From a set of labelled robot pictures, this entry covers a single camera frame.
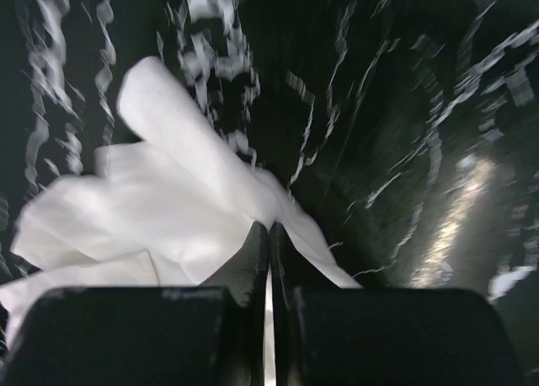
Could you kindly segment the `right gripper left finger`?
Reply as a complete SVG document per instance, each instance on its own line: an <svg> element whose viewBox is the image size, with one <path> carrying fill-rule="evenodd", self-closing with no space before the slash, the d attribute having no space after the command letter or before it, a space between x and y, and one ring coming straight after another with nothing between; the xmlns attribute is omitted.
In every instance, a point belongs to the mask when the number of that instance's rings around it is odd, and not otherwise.
<svg viewBox="0 0 539 386"><path fill-rule="evenodd" d="M268 274L268 232L253 223L243 245L203 287L220 287L229 297L217 354L219 385L264 384L264 311Z"/></svg>

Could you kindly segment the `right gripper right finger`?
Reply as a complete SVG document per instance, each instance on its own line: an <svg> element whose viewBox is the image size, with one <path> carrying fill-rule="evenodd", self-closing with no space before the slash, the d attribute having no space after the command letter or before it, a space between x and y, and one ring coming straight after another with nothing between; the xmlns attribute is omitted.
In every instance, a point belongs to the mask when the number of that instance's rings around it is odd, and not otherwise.
<svg viewBox="0 0 539 386"><path fill-rule="evenodd" d="M269 234L269 267L275 328L275 369L278 385L302 385L301 337L297 328L294 291L320 283L318 271L292 243L284 226Z"/></svg>

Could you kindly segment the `white t shirt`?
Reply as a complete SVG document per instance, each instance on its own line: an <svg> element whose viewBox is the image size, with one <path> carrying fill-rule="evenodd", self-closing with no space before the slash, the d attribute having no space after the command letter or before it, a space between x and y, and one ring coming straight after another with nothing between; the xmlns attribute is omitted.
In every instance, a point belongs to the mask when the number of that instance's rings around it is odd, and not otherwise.
<svg viewBox="0 0 539 386"><path fill-rule="evenodd" d="M58 178L19 214L11 250L37 272L1 288L8 344L54 288L199 285L257 222L282 224L332 283L355 286L316 222L231 150L159 59L126 73L117 108L139 141L98 148L95 174Z"/></svg>

